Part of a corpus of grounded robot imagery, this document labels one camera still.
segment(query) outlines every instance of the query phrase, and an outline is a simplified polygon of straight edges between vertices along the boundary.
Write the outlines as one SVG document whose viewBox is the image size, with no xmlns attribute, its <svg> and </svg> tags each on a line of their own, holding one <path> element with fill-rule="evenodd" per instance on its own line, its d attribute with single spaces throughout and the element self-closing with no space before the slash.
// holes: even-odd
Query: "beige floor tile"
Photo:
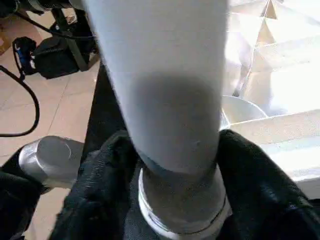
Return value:
<svg viewBox="0 0 320 240">
<path fill-rule="evenodd" d="M 10 17 L 1 19 L 1 25 L 4 28 L 3 31 L 11 42 L 20 37 L 31 38 L 36 41 L 37 44 L 42 41 L 37 28 L 18 16 L 11 15 Z"/>
<path fill-rule="evenodd" d="M 10 47 L 7 51 L 5 51 L 4 54 L 0 56 L 0 64 L 13 74 L 17 75 L 18 77 L 20 76 L 14 59 L 12 47 Z"/>
<path fill-rule="evenodd" d="M 17 87 L 18 83 L 0 71 L 0 110 Z"/>
<path fill-rule="evenodd" d="M 96 86 L 100 61 L 88 71 L 78 71 L 70 75 L 70 81 L 66 86 L 64 95 L 78 94 L 88 91 L 93 91 Z"/>
<path fill-rule="evenodd" d="M 0 138 L 0 156 L 9 155 L 23 145 L 48 134 L 60 99 L 40 101 L 40 122 L 27 136 Z M 21 105 L 0 111 L 0 133 L 17 133 L 28 130 L 35 119 L 33 104 Z"/>
<path fill-rule="evenodd" d="M 31 225 L 25 234 L 27 240 L 48 239 L 69 191 L 69 189 L 55 188 L 41 196 Z"/>
<path fill-rule="evenodd" d="M 0 156 L 0 167 L 5 164 L 6 161 L 10 158 L 11 155 Z"/>
<path fill-rule="evenodd" d="M 93 91 L 64 96 L 49 130 L 49 135 L 84 142 L 91 111 Z"/>
<path fill-rule="evenodd" d="M 26 76 L 25 81 L 34 91 L 38 100 L 60 99 L 66 89 L 70 76 L 54 79 L 45 79 L 39 73 Z M 10 98 L 4 103 L 3 109 L 33 103 L 32 98 L 26 90 L 18 86 Z"/>
</svg>

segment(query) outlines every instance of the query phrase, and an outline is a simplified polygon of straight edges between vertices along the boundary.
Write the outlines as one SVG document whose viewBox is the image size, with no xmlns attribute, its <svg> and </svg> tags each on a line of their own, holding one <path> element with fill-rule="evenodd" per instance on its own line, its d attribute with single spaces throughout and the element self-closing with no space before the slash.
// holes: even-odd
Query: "white pipe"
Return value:
<svg viewBox="0 0 320 240">
<path fill-rule="evenodd" d="M 218 144 L 227 1 L 85 3 L 129 134 L 146 164 L 203 173 Z"/>
</svg>

